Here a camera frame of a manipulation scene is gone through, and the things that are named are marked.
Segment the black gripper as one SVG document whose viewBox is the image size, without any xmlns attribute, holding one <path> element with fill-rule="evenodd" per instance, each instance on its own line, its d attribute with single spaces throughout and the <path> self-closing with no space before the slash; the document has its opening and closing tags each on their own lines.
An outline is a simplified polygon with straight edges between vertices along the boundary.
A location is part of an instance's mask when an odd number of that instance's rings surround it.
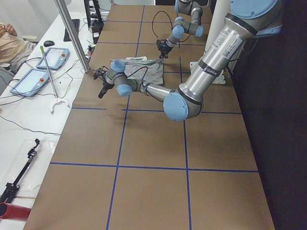
<svg viewBox="0 0 307 230">
<path fill-rule="evenodd" d="M 167 44 L 163 44 L 161 46 L 161 54 L 159 58 L 168 58 L 168 54 L 172 49 L 173 47 L 169 47 Z"/>
<path fill-rule="evenodd" d="M 106 81 L 103 82 L 103 88 L 102 90 L 100 91 L 99 95 L 98 95 L 98 98 L 99 99 L 102 99 L 103 96 L 107 93 L 108 90 L 112 89 L 113 88 L 113 84 L 110 84 Z"/>
</svg>

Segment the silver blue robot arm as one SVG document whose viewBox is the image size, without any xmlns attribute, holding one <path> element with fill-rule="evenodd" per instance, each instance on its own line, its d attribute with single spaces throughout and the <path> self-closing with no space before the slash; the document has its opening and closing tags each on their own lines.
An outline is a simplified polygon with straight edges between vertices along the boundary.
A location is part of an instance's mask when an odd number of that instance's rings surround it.
<svg viewBox="0 0 307 230">
<path fill-rule="evenodd" d="M 202 7 L 194 0 L 176 0 L 175 11 L 184 15 L 191 16 L 191 22 L 186 22 L 179 16 L 174 20 L 174 26 L 167 39 L 157 39 L 157 47 L 160 51 L 159 58 L 168 58 L 169 52 L 180 41 L 184 34 L 201 37 L 204 27 L 201 25 L 203 14 Z"/>
<path fill-rule="evenodd" d="M 125 64 L 114 60 L 107 71 L 97 70 L 95 79 L 103 82 L 99 98 L 115 88 L 122 97 L 133 92 L 151 96 L 163 103 L 166 116 L 173 121 L 196 117 L 203 107 L 203 95 L 233 55 L 251 38 L 276 35 L 282 27 L 282 0 L 232 0 L 219 34 L 194 65 L 191 75 L 176 89 L 168 89 L 144 79 L 130 79 Z"/>
</svg>

